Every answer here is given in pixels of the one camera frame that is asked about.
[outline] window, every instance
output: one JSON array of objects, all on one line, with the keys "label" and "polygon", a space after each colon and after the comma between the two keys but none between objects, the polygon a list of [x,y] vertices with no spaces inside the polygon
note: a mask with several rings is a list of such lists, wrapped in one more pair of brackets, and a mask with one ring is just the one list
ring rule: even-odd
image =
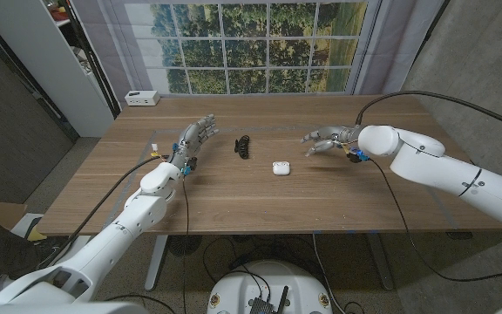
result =
[{"label": "window", "polygon": [[342,93],[372,2],[127,3],[120,27],[161,94]]}]

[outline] wire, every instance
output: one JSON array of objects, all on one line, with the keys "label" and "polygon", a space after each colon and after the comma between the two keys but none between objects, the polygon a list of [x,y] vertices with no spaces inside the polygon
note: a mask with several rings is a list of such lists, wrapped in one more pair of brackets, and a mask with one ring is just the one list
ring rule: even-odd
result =
[{"label": "wire", "polygon": [[268,285],[267,281],[263,277],[255,274],[255,273],[252,273],[248,270],[232,270],[232,271],[228,272],[226,275],[233,274],[233,273],[244,273],[244,274],[248,274],[251,276],[257,276],[259,279],[261,279],[267,285],[267,289],[268,289],[267,303],[270,301],[270,286]]},{"label": "wire", "polygon": [[321,263],[321,257],[319,257],[319,252],[317,251],[317,242],[315,240],[315,234],[313,234],[313,248],[315,249],[315,256],[317,256],[317,262],[319,262],[319,266],[321,266],[322,276],[324,277],[325,283],[327,283],[327,288],[329,289],[330,297],[331,297],[332,301],[334,301],[338,310],[340,310],[340,312],[342,314],[346,314],[346,312],[342,309],[340,304],[338,304],[338,301],[336,301],[335,296],[332,294],[332,289],[330,288],[329,279],[327,278],[327,275],[324,271],[324,267],[322,266],[322,263]]},{"label": "wire", "polygon": [[67,241],[65,241],[63,244],[61,244],[61,246],[59,247],[59,249],[55,250],[51,255],[52,255],[52,258],[48,258],[44,263],[41,263],[40,266],[39,266],[39,269],[43,269],[45,267],[48,266],[49,263],[51,263],[51,261],[54,259],[55,256],[58,256],[59,253],[61,253],[61,251],[64,250],[64,248],[67,247],[67,245],[69,245],[71,242],[77,240],[78,238],[78,233],[80,232],[80,230],[82,230],[86,223],[88,223],[88,221],[91,220],[91,218],[94,216],[94,214],[96,214],[96,212],[98,211],[98,209],[100,208],[100,206],[102,206],[102,204],[104,204],[105,200],[107,200],[107,198],[113,193],[113,191],[119,186],[119,184],[129,175],[131,174],[133,171],[139,169],[140,167],[144,166],[145,164],[149,163],[150,161],[153,161],[153,160],[157,160],[159,157],[158,156],[155,156],[155,157],[151,157],[141,163],[139,163],[137,166],[131,168],[129,171],[127,171],[125,174],[123,174],[121,176],[121,178],[119,178],[119,180],[117,182],[115,182],[115,184],[113,185],[112,188],[110,188],[110,190],[108,191],[108,193],[106,193],[104,195],[104,197],[102,198],[102,200],[100,200],[98,202],[98,204],[94,207],[94,209],[88,214],[88,216],[83,220],[83,222],[80,223],[80,225],[78,225],[77,229],[69,236],[69,238],[67,239]]},{"label": "wire", "polygon": [[348,303],[346,303],[346,305],[344,305],[344,310],[346,311],[348,306],[350,306],[352,304],[357,305],[360,308],[360,310],[362,310],[362,314],[365,314],[365,310],[363,309],[363,307],[358,302],[354,302],[354,301],[349,301]]},{"label": "wire", "polygon": [[394,191],[390,187],[389,180],[387,179],[387,176],[384,174],[384,171],[381,169],[381,167],[379,166],[379,164],[377,164],[376,161],[372,160],[371,158],[370,158],[370,160],[373,161],[375,166],[379,168],[379,171],[383,175],[384,181],[387,183],[387,187],[389,187],[389,191],[392,194],[392,198],[394,199],[394,202],[397,205],[398,212],[400,212],[400,217],[402,217],[402,222],[404,223],[404,227],[406,228],[406,235],[408,236],[408,238],[410,238],[411,246],[412,246],[412,248],[414,248],[417,256],[422,260],[422,262],[424,262],[424,264],[425,264],[425,266],[427,266],[427,268],[429,268],[437,276],[440,276],[443,279],[453,281],[453,282],[458,282],[458,283],[469,283],[469,282],[475,282],[475,281],[480,281],[480,280],[498,278],[498,277],[502,276],[502,272],[501,272],[501,273],[497,273],[497,274],[474,277],[474,278],[452,278],[452,277],[445,276],[445,275],[441,274],[440,272],[436,271],[431,265],[429,265],[429,263],[427,263],[427,261],[425,261],[424,256],[422,256],[422,254],[417,249],[416,244],[414,243],[414,240],[411,237],[410,229],[408,228],[408,224],[406,223],[406,219],[404,218],[404,213],[402,212],[402,209],[400,208],[400,204],[398,204],[398,200],[397,200],[397,197],[394,195]]},{"label": "wire", "polygon": [[[205,267],[205,271],[207,272],[208,276],[210,277],[210,279],[214,282],[214,284],[216,284],[218,281],[216,279],[214,279],[213,275],[210,273],[210,270],[208,270],[208,267],[207,267],[207,261],[206,261],[206,255],[207,255],[207,251],[208,251],[208,248],[210,248],[211,245],[213,245],[214,243],[218,242],[219,240],[226,240],[230,243],[230,246],[232,247],[232,251],[234,252],[234,258],[237,259],[237,254],[235,253],[235,246],[234,244],[227,238],[225,237],[220,237],[212,242],[210,242],[206,247],[205,247],[205,251],[202,253],[202,264],[203,266]],[[248,268],[242,264],[243,268],[249,273],[249,274],[252,274]],[[259,287],[259,298],[262,300],[262,289],[261,289],[261,285],[259,284],[259,282],[257,281],[257,279],[254,277],[254,275],[251,275],[251,277],[253,278],[253,280],[255,281],[255,283],[257,283],[257,287]]]},{"label": "wire", "polygon": [[183,176],[183,195],[185,196],[185,204],[187,205],[187,229],[185,232],[185,242],[183,243],[183,312],[187,314],[187,304],[185,302],[185,278],[186,278],[186,267],[185,267],[185,255],[187,252],[187,238],[189,237],[189,200],[187,199],[187,191],[185,190],[185,175]]},{"label": "wire", "polygon": [[261,285],[257,281],[257,278],[254,277],[254,275],[248,270],[248,268],[247,268],[247,266],[245,266],[245,264],[242,264],[241,266],[243,266],[243,268],[245,269],[245,271],[249,275],[251,275],[251,277],[253,278],[254,282],[257,283],[257,287],[259,287],[259,298],[262,300],[262,289],[261,289]]},{"label": "wire", "polygon": [[359,126],[359,125],[362,124],[363,113],[365,112],[365,110],[367,110],[367,108],[369,108],[373,104],[375,104],[375,103],[377,103],[377,102],[379,102],[379,101],[381,101],[383,99],[387,99],[387,98],[394,97],[394,96],[400,96],[400,95],[424,95],[424,96],[434,97],[434,98],[438,98],[438,99],[449,100],[449,101],[455,102],[457,104],[460,104],[462,106],[470,107],[471,109],[477,110],[477,111],[479,111],[479,112],[481,112],[483,114],[486,114],[486,115],[488,115],[490,117],[493,117],[493,118],[495,118],[495,119],[497,119],[499,121],[502,121],[502,115],[494,113],[493,111],[487,110],[487,109],[482,108],[480,106],[474,105],[474,104],[472,104],[470,102],[467,102],[465,100],[462,100],[462,99],[456,99],[456,98],[453,98],[451,96],[445,96],[445,95],[441,95],[441,94],[434,93],[434,92],[401,91],[401,92],[393,92],[393,93],[390,93],[390,94],[386,94],[384,96],[379,97],[378,99],[371,100],[367,105],[365,105],[362,108],[362,110],[357,115],[356,125]]},{"label": "wire", "polygon": [[219,237],[218,239],[210,242],[205,247],[205,251],[202,253],[202,264],[205,267],[205,271],[207,272],[208,277],[210,278],[210,280],[213,281],[214,284],[218,283],[218,281],[216,279],[214,279],[213,275],[210,273],[210,270],[208,270],[206,256],[207,256],[208,248],[210,248],[213,244],[215,244],[216,242],[218,242],[220,240],[226,240],[226,241],[228,241],[230,243],[230,245],[232,246],[232,251],[234,252],[234,258],[237,258],[237,254],[235,253],[235,246],[234,246],[234,244],[229,239],[227,239],[225,237]]},{"label": "wire", "polygon": [[116,297],[110,297],[110,298],[107,298],[106,301],[113,301],[113,300],[116,300],[116,299],[119,299],[119,298],[126,298],[126,297],[140,297],[142,299],[154,301],[157,304],[160,304],[160,305],[164,306],[165,308],[167,308],[173,314],[175,314],[175,312],[172,310],[172,308],[170,307],[170,305],[165,304],[164,302],[160,301],[157,298],[148,297],[148,296],[144,296],[144,295],[137,294],[137,293],[132,293],[132,294],[128,294],[128,295],[121,295],[121,296],[116,296]]}]

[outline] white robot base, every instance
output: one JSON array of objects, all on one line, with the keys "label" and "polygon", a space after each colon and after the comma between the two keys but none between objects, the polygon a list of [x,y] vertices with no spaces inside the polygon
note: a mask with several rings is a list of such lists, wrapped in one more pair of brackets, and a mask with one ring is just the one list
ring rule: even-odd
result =
[{"label": "white robot base", "polygon": [[[242,272],[228,273],[213,288],[208,299],[207,314],[253,314],[276,313],[284,304],[283,314],[329,314],[332,313],[329,294],[324,286],[307,271],[282,261],[265,260],[251,262],[245,265],[249,272],[261,276],[270,287],[268,304],[262,300],[268,297],[268,287],[255,277],[261,291],[245,268],[236,270]],[[284,287],[288,293],[281,303]]]}]

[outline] table leg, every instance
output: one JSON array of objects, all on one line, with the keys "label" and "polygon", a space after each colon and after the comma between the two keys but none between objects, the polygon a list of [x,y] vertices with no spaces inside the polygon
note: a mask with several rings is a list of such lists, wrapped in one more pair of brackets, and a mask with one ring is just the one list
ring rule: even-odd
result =
[{"label": "table leg", "polygon": [[376,270],[381,277],[383,289],[390,291],[394,289],[394,282],[390,273],[389,261],[384,253],[383,243],[379,234],[366,234],[370,244],[371,256],[375,262]]},{"label": "table leg", "polygon": [[167,235],[157,235],[156,242],[154,243],[153,257],[148,265],[148,272],[146,273],[145,290],[152,291],[156,287],[156,279],[160,271],[160,264],[162,263],[162,256],[166,249]]}]

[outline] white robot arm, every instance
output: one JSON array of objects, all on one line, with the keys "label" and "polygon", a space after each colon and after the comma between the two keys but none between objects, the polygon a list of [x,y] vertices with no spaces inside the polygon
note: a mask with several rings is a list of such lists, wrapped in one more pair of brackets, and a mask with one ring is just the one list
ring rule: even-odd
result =
[{"label": "white robot arm", "polygon": [[390,169],[406,180],[457,195],[502,222],[502,176],[444,154],[438,140],[392,126],[326,126],[307,134],[307,155],[357,141],[368,156],[394,156]]},{"label": "white robot arm", "polygon": [[215,130],[214,116],[190,125],[179,145],[140,182],[123,212],[72,258],[22,276],[0,292],[0,304],[74,304],[90,301],[105,276],[131,243],[166,214],[175,196],[173,185],[188,174],[188,162]]}]

